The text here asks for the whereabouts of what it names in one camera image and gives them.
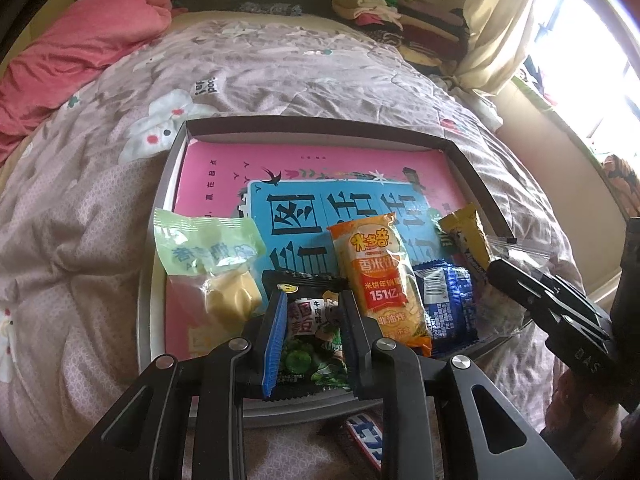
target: metal pivot bolt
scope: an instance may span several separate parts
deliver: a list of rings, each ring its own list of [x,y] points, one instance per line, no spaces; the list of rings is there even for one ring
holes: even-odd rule
[[[241,352],[242,350],[246,350],[248,346],[249,346],[248,341],[241,337],[236,337],[235,339],[232,339],[231,341],[229,341],[229,348],[231,348],[235,352]]]
[[[382,337],[376,341],[376,346],[379,350],[393,350],[396,347],[396,342],[388,337]]]
[[[451,364],[453,364],[456,368],[466,370],[471,366],[471,359],[469,359],[466,355],[454,355],[451,358]]]
[[[175,360],[170,355],[161,355],[158,359],[156,359],[156,367],[161,370],[166,370],[167,368],[171,368],[175,363]]]

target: stack of folded clothes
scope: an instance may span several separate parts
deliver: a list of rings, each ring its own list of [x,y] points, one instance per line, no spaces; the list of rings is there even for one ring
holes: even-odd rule
[[[404,59],[425,75],[450,75],[466,55],[468,28],[460,15],[423,0],[398,0]]]
[[[398,0],[332,0],[338,16],[350,20],[370,38],[399,47],[402,44]]]

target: swallow illustration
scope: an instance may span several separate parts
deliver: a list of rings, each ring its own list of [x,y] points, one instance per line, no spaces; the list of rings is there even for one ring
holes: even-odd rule
[[[269,180],[261,180],[261,182],[264,184],[273,184],[274,186],[277,186],[279,181],[282,179],[282,172],[280,172],[277,175],[274,175],[273,173],[271,173],[271,171],[267,170],[267,168],[262,168],[262,169],[266,171],[271,178]]]

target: curtain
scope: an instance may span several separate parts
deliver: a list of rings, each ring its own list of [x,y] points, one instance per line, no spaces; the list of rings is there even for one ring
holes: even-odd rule
[[[468,54],[454,76],[465,89],[497,94],[527,57],[533,0],[466,0]]]

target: bed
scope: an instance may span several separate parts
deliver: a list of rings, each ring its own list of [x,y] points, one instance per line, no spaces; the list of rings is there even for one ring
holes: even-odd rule
[[[42,124],[0,196],[0,305],[13,323],[0,432],[36,480],[52,478],[138,373],[146,228],[180,125],[248,114],[389,124],[452,140],[514,235],[549,244],[555,272],[580,285],[569,241],[526,168],[396,49],[317,16],[185,14]],[[530,324],[478,363],[537,429],[558,373],[544,339]],[[320,425],[247,430],[249,478],[350,478]]]

